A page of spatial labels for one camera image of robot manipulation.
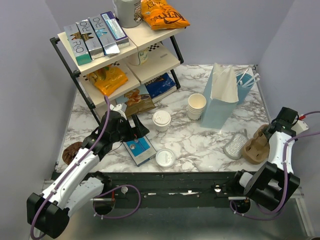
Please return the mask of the stack of white lids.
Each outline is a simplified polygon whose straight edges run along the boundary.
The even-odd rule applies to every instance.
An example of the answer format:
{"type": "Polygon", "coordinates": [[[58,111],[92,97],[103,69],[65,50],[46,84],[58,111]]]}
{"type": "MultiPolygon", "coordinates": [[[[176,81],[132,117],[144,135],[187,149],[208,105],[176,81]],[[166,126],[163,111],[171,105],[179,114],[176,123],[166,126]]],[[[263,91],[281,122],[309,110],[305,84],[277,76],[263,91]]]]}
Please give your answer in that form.
{"type": "Polygon", "coordinates": [[[172,150],[164,148],[157,151],[155,160],[159,166],[169,168],[174,164],[176,157],[172,150]]]}

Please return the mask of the single paper cup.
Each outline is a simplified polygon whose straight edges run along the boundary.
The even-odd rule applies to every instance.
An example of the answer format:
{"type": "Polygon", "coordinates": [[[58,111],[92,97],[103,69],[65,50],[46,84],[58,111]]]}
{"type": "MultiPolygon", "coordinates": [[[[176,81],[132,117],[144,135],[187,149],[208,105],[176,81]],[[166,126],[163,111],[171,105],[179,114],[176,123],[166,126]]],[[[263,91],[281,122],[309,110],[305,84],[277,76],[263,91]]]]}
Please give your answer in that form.
{"type": "Polygon", "coordinates": [[[155,128],[158,132],[165,132],[169,129],[170,123],[167,124],[158,124],[155,123],[155,128]]]}

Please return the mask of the light blue paper bag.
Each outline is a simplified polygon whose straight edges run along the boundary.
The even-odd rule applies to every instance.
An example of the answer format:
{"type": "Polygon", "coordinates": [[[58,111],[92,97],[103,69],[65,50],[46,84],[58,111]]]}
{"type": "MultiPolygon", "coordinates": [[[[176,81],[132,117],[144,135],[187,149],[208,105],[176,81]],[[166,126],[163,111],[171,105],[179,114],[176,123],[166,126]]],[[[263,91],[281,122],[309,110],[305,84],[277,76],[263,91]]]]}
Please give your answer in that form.
{"type": "Polygon", "coordinates": [[[237,76],[233,66],[215,63],[203,91],[206,105],[200,118],[202,128],[220,130],[239,102],[237,76]]]}

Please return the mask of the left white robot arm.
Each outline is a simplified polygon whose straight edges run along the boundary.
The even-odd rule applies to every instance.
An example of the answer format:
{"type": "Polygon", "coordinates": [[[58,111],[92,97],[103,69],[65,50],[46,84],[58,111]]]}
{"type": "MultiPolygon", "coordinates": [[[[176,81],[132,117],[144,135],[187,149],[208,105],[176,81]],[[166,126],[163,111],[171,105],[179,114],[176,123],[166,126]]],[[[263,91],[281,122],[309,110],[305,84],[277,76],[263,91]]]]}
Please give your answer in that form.
{"type": "Polygon", "coordinates": [[[118,110],[108,110],[100,125],[87,136],[65,171],[41,194],[32,193],[26,201],[30,236],[34,230],[55,239],[66,229],[72,215],[70,197],[81,188],[80,183],[117,142],[129,142],[146,136],[150,131],[136,115],[132,127],[118,110]]]}

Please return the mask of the stack of paper cups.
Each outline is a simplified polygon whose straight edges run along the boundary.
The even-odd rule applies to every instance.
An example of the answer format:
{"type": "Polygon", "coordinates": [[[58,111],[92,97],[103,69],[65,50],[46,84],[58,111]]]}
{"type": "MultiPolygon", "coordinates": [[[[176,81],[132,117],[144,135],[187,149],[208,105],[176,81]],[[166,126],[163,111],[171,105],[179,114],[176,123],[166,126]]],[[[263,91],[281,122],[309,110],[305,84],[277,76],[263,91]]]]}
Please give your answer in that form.
{"type": "Polygon", "coordinates": [[[188,98],[187,116],[192,121],[197,121],[206,107],[206,98],[199,93],[194,93],[188,98]]]}

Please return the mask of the single white lid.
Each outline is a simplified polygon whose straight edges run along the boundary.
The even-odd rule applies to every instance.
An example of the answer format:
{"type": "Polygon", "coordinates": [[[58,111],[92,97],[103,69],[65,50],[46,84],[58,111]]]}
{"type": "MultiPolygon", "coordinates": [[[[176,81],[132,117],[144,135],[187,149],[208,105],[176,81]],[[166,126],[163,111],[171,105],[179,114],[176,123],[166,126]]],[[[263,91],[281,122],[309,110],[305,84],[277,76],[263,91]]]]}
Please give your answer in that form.
{"type": "Polygon", "coordinates": [[[153,114],[152,120],[157,126],[166,126],[171,122],[171,116],[167,111],[158,110],[153,114]]]}

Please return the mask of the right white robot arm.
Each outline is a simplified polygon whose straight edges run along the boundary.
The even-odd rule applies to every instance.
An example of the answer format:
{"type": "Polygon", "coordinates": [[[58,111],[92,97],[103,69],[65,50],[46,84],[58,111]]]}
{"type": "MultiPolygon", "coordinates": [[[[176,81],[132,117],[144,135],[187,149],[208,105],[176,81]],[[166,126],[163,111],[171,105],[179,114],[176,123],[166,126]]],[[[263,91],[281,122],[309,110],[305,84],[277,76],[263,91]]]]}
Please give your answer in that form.
{"type": "Polygon", "coordinates": [[[296,141],[292,127],[297,121],[297,111],[282,107],[270,124],[262,125],[244,144],[243,157],[262,167],[255,174],[242,170],[240,177],[230,183],[234,195],[244,194],[272,213],[281,210],[300,185],[291,165],[296,141]]]}

